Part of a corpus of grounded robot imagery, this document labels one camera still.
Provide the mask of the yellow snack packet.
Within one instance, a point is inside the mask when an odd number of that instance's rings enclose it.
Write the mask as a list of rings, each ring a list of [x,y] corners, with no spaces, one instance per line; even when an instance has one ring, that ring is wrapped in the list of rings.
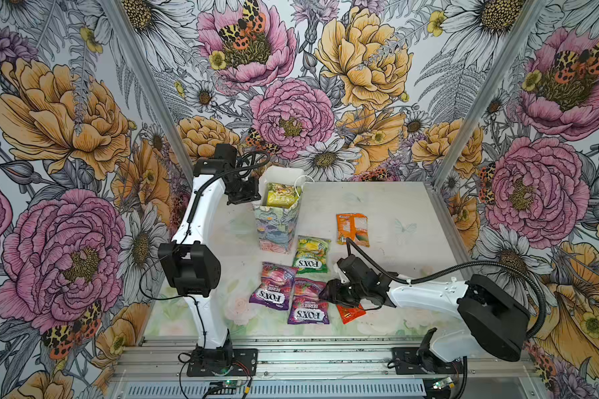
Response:
[[[300,189],[293,185],[268,183],[265,206],[289,209],[300,198]]]

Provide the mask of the floral paper gift bag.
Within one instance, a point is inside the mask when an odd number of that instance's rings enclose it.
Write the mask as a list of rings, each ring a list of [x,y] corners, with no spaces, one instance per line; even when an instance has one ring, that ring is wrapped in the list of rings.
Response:
[[[271,166],[260,177],[261,200],[252,202],[259,246],[264,251],[288,254],[296,236],[304,184],[313,178],[301,168]],[[293,185],[300,189],[299,200],[289,209],[265,206],[268,183]]]

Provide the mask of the green Fox's candy bag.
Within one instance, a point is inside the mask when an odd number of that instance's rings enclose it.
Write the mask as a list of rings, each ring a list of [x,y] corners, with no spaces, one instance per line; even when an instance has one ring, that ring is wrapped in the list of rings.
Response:
[[[312,236],[298,237],[292,266],[298,274],[326,274],[331,241]]]

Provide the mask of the orange snack packet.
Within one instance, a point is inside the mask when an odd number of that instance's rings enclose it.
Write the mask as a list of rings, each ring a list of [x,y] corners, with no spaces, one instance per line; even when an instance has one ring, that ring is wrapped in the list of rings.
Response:
[[[338,214],[337,243],[346,244],[351,239],[358,246],[369,247],[368,218],[363,214]]]

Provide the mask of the purple Fox's bag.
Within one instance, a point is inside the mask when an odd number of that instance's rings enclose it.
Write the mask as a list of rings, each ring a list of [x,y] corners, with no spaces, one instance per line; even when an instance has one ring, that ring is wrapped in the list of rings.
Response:
[[[325,287],[325,282],[303,278],[296,279],[287,323],[290,325],[330,324],[329,303],[319,298]]]
[[[269,309],[287,311],[291,305],[291,294],[297,270],[295,268],[262,263],[261,283],[251,294],[250,304],[259,304]]]

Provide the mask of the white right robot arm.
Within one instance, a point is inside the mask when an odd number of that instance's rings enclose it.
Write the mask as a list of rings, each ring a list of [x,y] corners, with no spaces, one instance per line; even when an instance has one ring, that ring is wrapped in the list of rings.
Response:
[[[339,276],[319,293],[323,301],[346,308],[367,301],[375,309],[424,309],[457,319],[455,328],[432,328],[421,342],[424,353],[439,361],[482,352],[507,362],[521,358],[530,312],[485,276],[440,281],[430,275],[419,282],[353,254],[340,259],[337,269]]]

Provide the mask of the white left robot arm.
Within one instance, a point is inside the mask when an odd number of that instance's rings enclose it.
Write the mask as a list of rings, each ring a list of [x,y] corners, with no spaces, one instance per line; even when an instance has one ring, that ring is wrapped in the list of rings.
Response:
[[[260,200],[259,181],[251,172],[270,160],[266,151],[240,156],[228,144],[217,146],[210,158],[201,157],[193,166],[191,198],[183,221],[171,242],[158,249],[169,286],[191,309],[200,334],[198,351],[226,351],[231,346],[229,329],[212,299],[221,280],[221,261],[211,250],[216,211],[222,202],[231,205]]]

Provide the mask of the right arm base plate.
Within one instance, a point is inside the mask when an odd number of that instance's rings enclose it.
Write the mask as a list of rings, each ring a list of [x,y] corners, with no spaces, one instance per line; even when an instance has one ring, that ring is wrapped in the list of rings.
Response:
[[[387,368],[394,370],[397,375],[460,375],[464,372],[462,361],[444,362],[429,350],[394,347],[391,354]]]

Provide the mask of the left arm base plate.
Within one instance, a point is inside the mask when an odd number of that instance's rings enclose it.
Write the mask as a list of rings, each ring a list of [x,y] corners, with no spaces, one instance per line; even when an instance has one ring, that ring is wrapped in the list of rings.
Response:
[[[188,377],[254,377],[259,351],[255,348],[201,349],[186,362]]]

